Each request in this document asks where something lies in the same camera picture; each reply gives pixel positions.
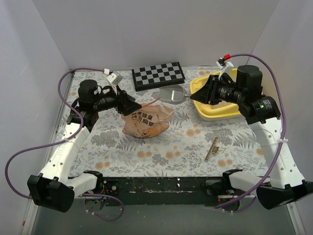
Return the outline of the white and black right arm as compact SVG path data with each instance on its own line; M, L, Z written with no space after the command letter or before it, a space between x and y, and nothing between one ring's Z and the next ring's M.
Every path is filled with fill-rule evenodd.
M235 81L226 72L210 75L190 98L203 104L226 101L238 105L256 136L270 173L261 179L242 170L229 170L223 173L221 188L229 195L238 189L249 192L270 210L312 194L313 184L305 180L293 160L287 139L281 136L286 131L281 109L272 97L262 93L262 78L257 66L239 66Z

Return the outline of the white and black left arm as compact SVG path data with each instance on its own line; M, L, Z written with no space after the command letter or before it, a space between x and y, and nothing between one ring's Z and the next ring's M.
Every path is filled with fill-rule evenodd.
M106 93L92 79L80 83L78 98L71 106L62 143L56 147L40 173L31 175L27 181L36 205L67 212L76 197L88 191L94 196L103 192L104 180L100 172L87 170L72 179L68 177L74 159L96 124L99 112L114 108L128 116L142 107L125 90L114 90L111 86L104 89Z

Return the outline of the silver metal scoop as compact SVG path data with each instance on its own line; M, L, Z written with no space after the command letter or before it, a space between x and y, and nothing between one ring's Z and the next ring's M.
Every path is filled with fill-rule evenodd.
M159 89L158 95L162 102L173 105L182 104L191 96L191 94L188 93L181 85L161 87Z

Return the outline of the pink cat litter bag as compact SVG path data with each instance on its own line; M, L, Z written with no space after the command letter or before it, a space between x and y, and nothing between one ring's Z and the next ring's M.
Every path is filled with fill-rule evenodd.
M174 114L174 109L165 105L156 104L156 100L150 103L142 103L142 108L134 113L121 118L125 121L122 132L136 138L156 137L169 128L169 120Z

